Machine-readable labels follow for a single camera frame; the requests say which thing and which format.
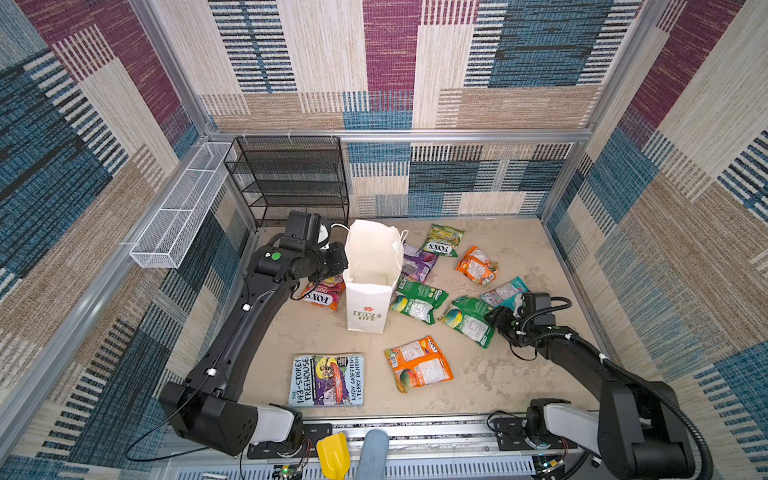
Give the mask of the teal candy bag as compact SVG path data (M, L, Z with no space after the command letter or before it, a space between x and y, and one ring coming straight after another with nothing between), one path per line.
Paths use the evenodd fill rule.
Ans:
M480 299L492 308L507 307L516 311L523 303L522 296L530 289L525 282L516 277L513 280L480 295Z

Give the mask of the white paper bag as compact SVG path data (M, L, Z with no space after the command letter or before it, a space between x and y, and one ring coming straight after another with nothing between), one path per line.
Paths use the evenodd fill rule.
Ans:
M382 334L404 263L408 230L357 219L347 230L344 252L347 329Z

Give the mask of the small orange candy bag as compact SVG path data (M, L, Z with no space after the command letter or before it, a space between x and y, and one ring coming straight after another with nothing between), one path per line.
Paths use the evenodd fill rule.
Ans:
M485 286L496 279L498 263L492 261L477 246L471 246L459 261L456 270L473 283Z

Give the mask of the large orange fruits candy bag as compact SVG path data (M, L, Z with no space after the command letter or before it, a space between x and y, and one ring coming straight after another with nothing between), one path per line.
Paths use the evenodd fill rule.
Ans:
M384 351L401 393L454 379L452 369L431 335Z

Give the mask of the yellow green Fox's candy bag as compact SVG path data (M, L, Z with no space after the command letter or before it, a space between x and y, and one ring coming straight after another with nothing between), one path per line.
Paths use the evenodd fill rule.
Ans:
M447 225L431 224L421 249L438 256L457 258L458 246L464 235L464 230Z

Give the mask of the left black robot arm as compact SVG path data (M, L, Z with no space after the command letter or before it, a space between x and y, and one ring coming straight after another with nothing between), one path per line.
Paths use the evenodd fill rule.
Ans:
M296 410L241 402L253 358L276 314L302 279L322 281L348 266L344 246L302 252L264 245L251 256L235 306L198 364L168 382L159 403L176 435L231 456L252 445L294 454L304 442Z

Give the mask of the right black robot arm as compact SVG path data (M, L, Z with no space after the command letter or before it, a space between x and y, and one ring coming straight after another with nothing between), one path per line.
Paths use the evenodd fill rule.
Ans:
M521 422L526 442L541 448L563 437L618 479L712 478L711 450L674 389L626 370L572 328L558 326L555 311L498 306L485 316L511 347L534 348L599 402L598 411L589 412L562 399L532 400Z

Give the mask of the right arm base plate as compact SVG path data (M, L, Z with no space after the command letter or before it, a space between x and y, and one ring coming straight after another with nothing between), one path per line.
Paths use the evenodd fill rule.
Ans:
M522 420L511 416L494 416L487 421L501 451L571 451L579 446L564 437L542 434L537 440L528 438Z

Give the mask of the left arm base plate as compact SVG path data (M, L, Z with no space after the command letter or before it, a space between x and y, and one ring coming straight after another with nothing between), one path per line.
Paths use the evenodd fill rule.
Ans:
M317 443L333 434L331 423L304 424L302 431L294 429L283 442L250 444L246 451L249 460L316 458Z

